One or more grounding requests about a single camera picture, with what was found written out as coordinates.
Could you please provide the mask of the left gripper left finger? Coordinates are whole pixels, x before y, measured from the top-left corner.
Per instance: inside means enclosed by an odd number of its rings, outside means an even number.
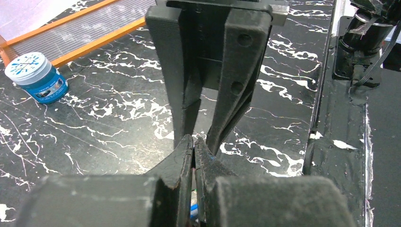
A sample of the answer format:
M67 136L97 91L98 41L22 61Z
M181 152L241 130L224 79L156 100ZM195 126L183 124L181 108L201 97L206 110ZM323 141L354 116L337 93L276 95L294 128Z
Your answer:
M186 227L193 138L142 175L47 176L31 191L18 227Z

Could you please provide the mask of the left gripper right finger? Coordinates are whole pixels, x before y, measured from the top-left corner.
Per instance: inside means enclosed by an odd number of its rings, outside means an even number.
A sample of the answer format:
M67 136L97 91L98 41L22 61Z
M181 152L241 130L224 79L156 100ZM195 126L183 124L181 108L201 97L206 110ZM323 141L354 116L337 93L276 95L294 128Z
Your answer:
M194 143L202 227L353 227L346 198L321 176L238 176Z

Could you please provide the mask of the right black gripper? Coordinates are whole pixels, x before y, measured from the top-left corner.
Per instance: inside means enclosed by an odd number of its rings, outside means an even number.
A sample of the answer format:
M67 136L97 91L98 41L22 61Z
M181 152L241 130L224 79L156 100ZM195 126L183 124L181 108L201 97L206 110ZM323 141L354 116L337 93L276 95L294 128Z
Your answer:
M271 23L285 24L289 4L284 0L155 3L157 6L148 9L145 20L162 68L173 118L174 145L184 135L193 134L202 82L205 88L218 89L206 141L216 155L250 105Z

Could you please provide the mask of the metal key organizer red handle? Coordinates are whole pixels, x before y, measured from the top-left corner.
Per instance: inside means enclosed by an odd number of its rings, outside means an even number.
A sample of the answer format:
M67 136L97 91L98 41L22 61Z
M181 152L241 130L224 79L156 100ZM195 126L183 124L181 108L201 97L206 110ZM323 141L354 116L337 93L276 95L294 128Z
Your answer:
M195 202L190 206L190 226L197 227L199 225L198 203Z

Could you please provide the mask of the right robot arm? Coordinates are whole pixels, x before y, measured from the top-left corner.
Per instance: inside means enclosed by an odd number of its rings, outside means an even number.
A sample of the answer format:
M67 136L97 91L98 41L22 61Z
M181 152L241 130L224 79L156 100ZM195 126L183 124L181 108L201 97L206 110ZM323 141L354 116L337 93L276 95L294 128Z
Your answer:
M357 8L336 45L334 77L376 87L374 73L401 31L398 0L353 0ZM192 134L203 88L218 92L206 143L216 154L249 107L282 0L158 0L145 21L156 48L173 116L174 145Z

